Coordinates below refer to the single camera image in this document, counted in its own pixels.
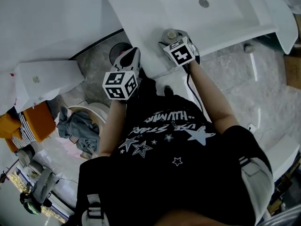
white wall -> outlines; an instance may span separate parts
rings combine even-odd
[[[10,167],[17,157],[11,153],[4,139],[0,139],[0,170]],[[13,183],[5,181],[0,190],[0,223],[3,226],[58,226],[61,223],[55,218],[28,213],[20,203],[20,193]]]
[[[0,71],[68,59],[120,28],[107,0],[0,0]]]

black cable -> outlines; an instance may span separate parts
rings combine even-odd
[[[190,63],[187,64],[187,86],[188,88],[191,90],[191,92],[193,93],[193,95],[195,96],[195,98],[197,99],[199,105],[201,106],[201,112],[204,114],[204,110],[203,110],[203,106],[202,106],[202,103],[200,102],[198,96],[196,95],[196,93],[192,90],[192,88],[190,87],[190,84],[189,84],[189,78],[190,78]]]
[[[61,179],[62,179],[62,180],[66,180],[66,181],[72,181],[72,182],[74,182],[74,183],[78,184],[78,182],[76,182],[76,181],[73,181],[72,179],[60,178],[58,181],[60,181]]]
[[[48,198],[51,196],[51,191],[54,189],[54,187],[56,186],[56,184],[58,184],[59,182],[60,182],[60,180],[61,179],[63,179],[63,180],[66,180],[66,181],[72,181],[72,182],[74,182],[74,183],[77,183],[78,184],[78,182],[76,182],[76,181],[73,181],[72,179],[65,179],[65,178],[60,178],[60,179],[58,179],[57,181],[56,181],[56,183],[55,183],[55,185],[52,187],[52,189],[50,190],[50,193],[49,193],[49,196],[48,196]]]

marble floor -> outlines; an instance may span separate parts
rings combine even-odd
[[[86,101],[110,106],[102,82],[111,68],[110,49],[118,42],[128,42],[124,32],[76,58],[85,81],[49,102],[54,117],[61,105],[72,106]],[[245,43],[255,46],[252,54],[244,52]],[[301,90],[286,86],[283,54],[253,40],[245,43],[201,57],[201,66],[228,99],[239,123],[246,128],[249,123],[256,127],[254,136],[263,150],[275,145],[284,134],[301,144]],[[169,85],[175,94],[197,104],[186,85],[186,73],[182,68],[156,78],[156,82],[159,95],[163,94],[164,86]],[[37,146],[40,150],[37,160],[47,163],[55,173],[77,181],[79,166],[84,160],[69,156],[58,143],[50,140],[53,139]],[[54,191],[75,206],[77,184],[72,181],[60,183]]]

white sink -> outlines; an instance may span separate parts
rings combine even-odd
[[[200,55],[277,31],[264,0],[109,0],[148,77],[173,67],[158,47],[165,29],[187,31]]]

person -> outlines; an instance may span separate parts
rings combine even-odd
[[[80,225],[100,225],[97,219],[110,226],[260,221],[274,191],[268,158],[201,66],[192,61],[189,67],[211,122],[169,87],[157,96],[148,78],[136,98],[113,100],[100,157],[80,167]]]
[[[55,186],[55,178],[51,169],[46,166],[43,166],[43,169],[31,191],[30,183],[27,183],[26,189],[20,194],[21,204],[31,214],[40,214],[42,205],[48,208],[52,205],[47,197]]]

